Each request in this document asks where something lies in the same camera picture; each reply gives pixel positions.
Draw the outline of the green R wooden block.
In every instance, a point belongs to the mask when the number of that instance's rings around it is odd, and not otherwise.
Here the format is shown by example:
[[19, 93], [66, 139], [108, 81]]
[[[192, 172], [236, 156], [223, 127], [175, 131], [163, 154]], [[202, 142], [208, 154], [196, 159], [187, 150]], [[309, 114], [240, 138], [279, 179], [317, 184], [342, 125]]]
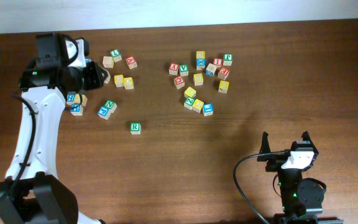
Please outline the green R wooden block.
[[141, 124], [139, 122], [133, 122], [130, 124], [131, 134], [141, 134]]

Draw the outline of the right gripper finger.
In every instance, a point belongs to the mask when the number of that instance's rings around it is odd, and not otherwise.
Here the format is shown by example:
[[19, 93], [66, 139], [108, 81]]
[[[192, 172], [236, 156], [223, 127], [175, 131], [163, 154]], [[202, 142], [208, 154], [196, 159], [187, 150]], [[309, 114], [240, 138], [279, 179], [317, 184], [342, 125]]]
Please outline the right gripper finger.
[[262, 142], [261, 142], [261, 147], [260, 147], [260, 151], [259, 151], [260, 154], [271, 153], [268, 136], [269, 136], [269, 134], [264, 131], [262, 134]]
[[301, 145], [313, 146], [313, 142], [310, 138], [308, 131], [304, 131], [303, 134], [301, 135], [301, 138], [302, 138]]

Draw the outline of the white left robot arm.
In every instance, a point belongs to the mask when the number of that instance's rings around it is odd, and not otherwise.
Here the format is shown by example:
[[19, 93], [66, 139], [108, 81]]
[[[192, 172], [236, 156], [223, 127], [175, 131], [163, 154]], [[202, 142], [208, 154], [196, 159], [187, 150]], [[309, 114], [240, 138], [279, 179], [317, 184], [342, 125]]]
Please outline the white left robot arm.
[[17, 146], [0, 182], [0, 219], [4, 223], [102, 223], [79, 211], [75, 194], [57, 176], [58, 129], [66, 93], [101, 88], [107, 70], [33, 59], [24, 70], [16, 96], [22, 103]]

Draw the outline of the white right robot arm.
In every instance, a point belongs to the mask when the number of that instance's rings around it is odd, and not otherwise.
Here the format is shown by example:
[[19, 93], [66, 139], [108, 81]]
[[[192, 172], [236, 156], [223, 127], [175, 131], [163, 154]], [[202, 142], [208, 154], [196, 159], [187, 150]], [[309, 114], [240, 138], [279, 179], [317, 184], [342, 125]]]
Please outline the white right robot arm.
[[274, 223], [344, 223], [336, 217], [319, 218], [327, 186], [314, 178], [304, 178], [302, 173], [313, 166], [319, 152], [308, 132], [294, 141], [291, 148], [272, 152], [268, 133], [262, 134], [262, 143], [257, 160], [266, 162], [266, 172], [277, 175], [283, 213], [273, 216]]

